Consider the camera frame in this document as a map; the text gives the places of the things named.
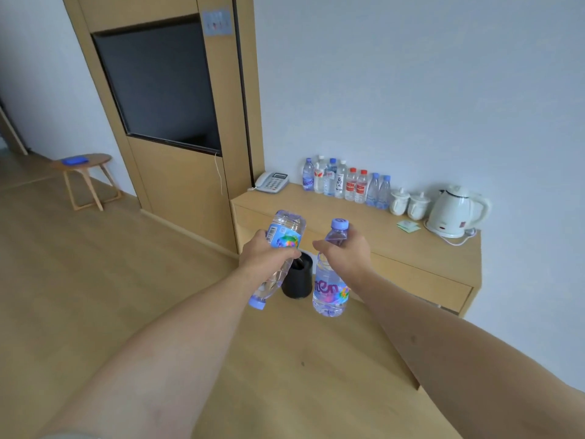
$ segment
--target landline phone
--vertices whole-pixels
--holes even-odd
[[[269,194],[276,194],[289,184],[289,176],[282,173],[264,173],[258,180],[253,189]]]

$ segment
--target blue object on table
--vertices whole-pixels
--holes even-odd
[[[75,157],[68,157],[66,159],[62,159],[61,163],[66,166],[75,166],[89,162],[89,160],[84,157],[83,155],[77,155]]]

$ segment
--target electric kettle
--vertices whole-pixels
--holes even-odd
[[[481,204],[482,209],[479,218],[472,221],[473,202]],[[490,211],[489,199],[463,186],[450,185],[447,189],[441,190],[441,195],[435,202],[425,226],[441,237],[458,239],[465,235],[466,229],[475,228],[487,219]]]

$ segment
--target round wooden table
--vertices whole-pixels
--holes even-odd
[[[111,202],[113,200],[118,200],[122,198],[122,192],[120,188],[114,183],[112,176],[110,175],[108,169],[106,168],[105,164],[112,160],[111,155],[107,154],[83,154],[77,155],[76,157],[85,157],[88,161],[85,163],[79,163],[76,165],[66,165],[61,160],[55,160],[51,162],[51,167],[55,168],[59,171],[63,172],[63,177],[65,178],[65,185],[67,186],[67,192],[69,193],[69,199],[71,199],[71,205],[73,206],[74,211],[79,211],[80,209],[87,208],[89,206],[97,205],[100,211],[104,210],[104,203]],[[107,200],[100,201],[98,194],[96,193],[93,184],[91,183],[91,177],[89,168],[97,167],[104,172],[105,176],[108,178],[109,182],[112,184],[112,188],[116,191],[116,195],[113,198],[109,198]],[[88,203],[87,205],[79,206],[75,202],[75,198],[73,197],[73,192],[71,191],[71,184],[69,183],[69,172],[70,171],[78,171],[83,176],[87,187],[90,189],[91,195],[93,196],[95,202]]]

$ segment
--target black tv screen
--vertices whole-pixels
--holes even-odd
[[[93,38],[128,135],[221,155],[199,16]]]

